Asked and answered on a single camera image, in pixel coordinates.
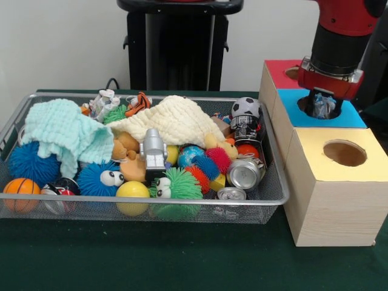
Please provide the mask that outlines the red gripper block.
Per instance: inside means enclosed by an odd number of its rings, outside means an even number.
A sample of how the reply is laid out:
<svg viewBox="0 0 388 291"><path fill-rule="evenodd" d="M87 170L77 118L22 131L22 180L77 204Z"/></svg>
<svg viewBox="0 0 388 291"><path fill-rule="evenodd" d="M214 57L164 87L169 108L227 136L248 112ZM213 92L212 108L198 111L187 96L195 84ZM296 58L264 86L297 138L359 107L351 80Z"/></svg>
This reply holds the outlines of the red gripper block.
<svg viewBox="0 0 388 291"><path fill-rule="evenodd" d="M298 70L298 85L311 90L310 116L314 118L322 117L320 91L333 95L336 101L335 115L340 115L344 100L352 100L355 97L363 79L364 72L360 69L355 69L349 76L329 76L319 72L310 61L302 61Z"/></svg>

